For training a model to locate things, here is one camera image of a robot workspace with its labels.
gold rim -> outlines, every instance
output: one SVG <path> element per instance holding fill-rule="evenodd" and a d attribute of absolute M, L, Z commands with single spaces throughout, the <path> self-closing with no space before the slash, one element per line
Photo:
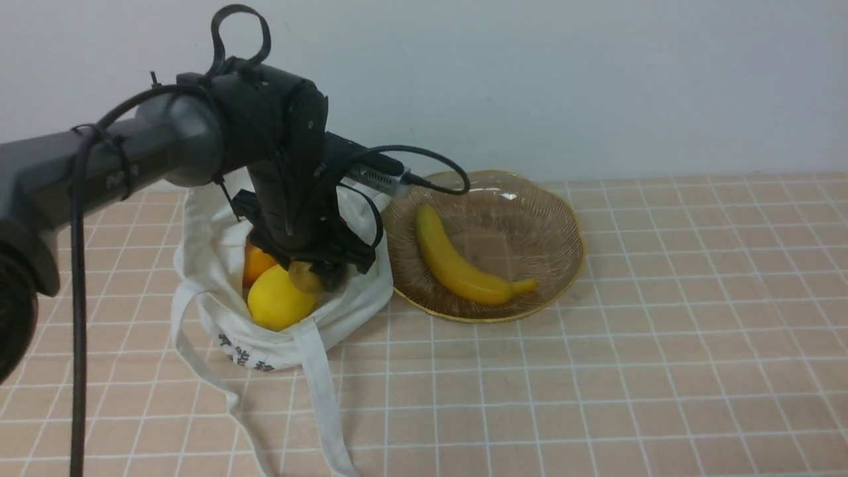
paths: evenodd
<path fill-rule="evenodd" d="M 568 289 L 572 287 L 574 282 L 577 281 L 577 278 L 579 278 L 580 274 L 583 273 L 583 267 L 586 265 L 586 255 L 587 255 L 587 253 L 586 253 L 586 243 L 583 242 L 583 229 L 580 227 L 580 218 L 577 217 L 577 213 L 574 211 L 574 209 L 572 208 L 572 205 L 569 204 L 567 200 L 563 199 L 562 197 L 560 197 L 557 194 L 550 192 L 547 188 L 539 186 L 535 182 L 527 179 L 526 177 L 521 176 L 519 174 L 516 174 L 515 172 L 499 171 L 497 169 L 485 169 L 485 170 L 482 170 L 482 171 L 474 171 L 474 173 L 476 173 L 476 174 L 486 173 L 486 172 L 497 172 L 499 174 L 506 174 L 507 176 L 513 176 L 513 177 L 519 178 L 523 181 L 527 181 L 527 182 L 531 183 L 533 185 L 533 187 L 556 197 L 556 200 L 559 200 L 568 209 L 568 211 L 571 212 L 572 216 L 574 217 L 574 223 L 577 226 L 577 240 L 580 242 L 580 248 L 582 250 L 582 253 L 580 254 L 581 255 L 580 256 L 580 267 L 577 268 L 577 273 L 574 274 L 574 278 L 572 278 L 570 282 L 566 283 L 566 285 L 564 287 L 562 287 L 562 290 L 557 292 L 556 295 L 554 295 L 554 297 L 552 299 L 550 299 L 548 302 L 544 303 L 543 305 L 537 306 L 537 307 L 533 308 L 532 310 L 525 311 L 525 312 L 522 312 L 522 313 L 518 313 L 517 315 L 511 315 L 511 316 L 502 317 L 502 318 L 463 318 L 463 317 L 454 317 L 454 316 L 451 316 L 451 315 L 446 315 L 444 313 L 440 313 L 438 311 L 434 311 L 434 310 L 431 310 L 429 308 L 426 308 L 425 306 L 419 305 L 417 302 L 412 300 L 409 296 L 406 296 L 404 294 L 404 292 L 400 291 L 398 289 L 398 287 L 395 287 L 395 286 L 392 287 L 392 288 L 394 288 L 394 293 L 403 297 L 404 300 L 408 301 L 415 308 L 418 308 L 419 310 L 422 310 L 425 313 L 427 313 L 428 315 L 431 315 L 433 317 L 442 318 L 442 319 L 445 319 L 445 320 L 448 320 L 448 321 L 451 321 L 451 322 L 457 322 L 457 323 L 509 323 L 509 322 L 518 321 L 522 318 L 529 317 L 530 315 L 533 315 L 534 313 L 542 311 L 545 308 L 556 303 L 556 301 L 559 300 L 560 297 L 562 297 L 563 294 L 565 294 L 566 291 L 568 291 Z M 452 171 L 450 171 L 450 172 L 448 172 L 448 171 L 446 171 L 446 172 L 436 172 L 435 174 L 430 174 L 429 176 L 427 176 L 425 178 L 427 180 L 431 181 L 432 179 L 434 179 L 438 176 L 447 175 L 447 174 L 455 174 L 455 172 L 452 172 Z"/>

banana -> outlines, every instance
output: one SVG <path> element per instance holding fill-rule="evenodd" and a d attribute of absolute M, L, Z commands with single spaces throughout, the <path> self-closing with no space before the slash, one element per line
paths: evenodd
<path fill-rule="evenodd" d="M 431 205 L 422 205 L 416 217 L 418 246 L 433 276 L 458 296 L 481 305 L 499 306 L 517 295 L 531 293 L 534 279 L 510 282 L 469 263 L 448 240 L 442 220 Z"/>

lemon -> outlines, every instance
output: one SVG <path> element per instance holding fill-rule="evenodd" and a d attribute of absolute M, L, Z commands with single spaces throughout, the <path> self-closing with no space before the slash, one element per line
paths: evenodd
<path fill-rule="evenodd" d="M 259 276 L 248 293 L 248 309 L 254 323 L 281 331 L 310 315 L 318 297 L 300 291 L 285 268 L 274 265 Z"/>

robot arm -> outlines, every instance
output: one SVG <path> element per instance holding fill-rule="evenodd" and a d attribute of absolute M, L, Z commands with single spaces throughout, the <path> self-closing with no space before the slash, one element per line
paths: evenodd
<path fill-rule="evenodd" d="M 218 28 L 239 12 L 259 17 L 263 45 L 251 59 L 225 59 Z M 211 182 L 226 186 L 227 173 L 246 168 L 254 191 L 237 191 L 231 205 L 252 223 L 253 243 L 284 267 L 291 260 L 311 263 L 310 271 L 333 291 L 349 266 L 368 271 L 377 245 L 364 243 L 339 215 L 336 187 L 345 177 L 392 196 L 403 195 L 410 185 L 447 194 L 465 194 L 471 186 L 462 169 L 439 154 L 409 146 L 368 149 L 327 132 L 327 98 L 315 84 L 262 64 L 271 34 L 251 8 L 224 7 L 213 18 L 212 37 L 215 57 L 205 74 L 182 74 L 168 86 L 152 74 L 150 90 L 97 124 L 0 144 L 0 383 L 30 343 L 37 294 L 59 292 L 56 235 L 71 225 L 71 475 L 81 475 L 85 429 L 85 214 L 160 179 L 187 188 Z M 133 108 L 132 119 L 117 121 Z M 431 184 L 381 154 L 388 151 L 439 160 L 460 173 L 465 187 Z M 379 213 L 372 210 L 382 231 Z"/>

orange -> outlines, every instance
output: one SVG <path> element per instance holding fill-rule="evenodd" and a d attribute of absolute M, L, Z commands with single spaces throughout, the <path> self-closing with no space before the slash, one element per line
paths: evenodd
<path fill-rule="evenodd" d="M 253 286 L 256 280 L 266 270 L 276 265 L 274 257 L 263 252 L 259 247 L 250 243 L 244 247 L 244 276 L 242 286 L 246 289 Z"/>

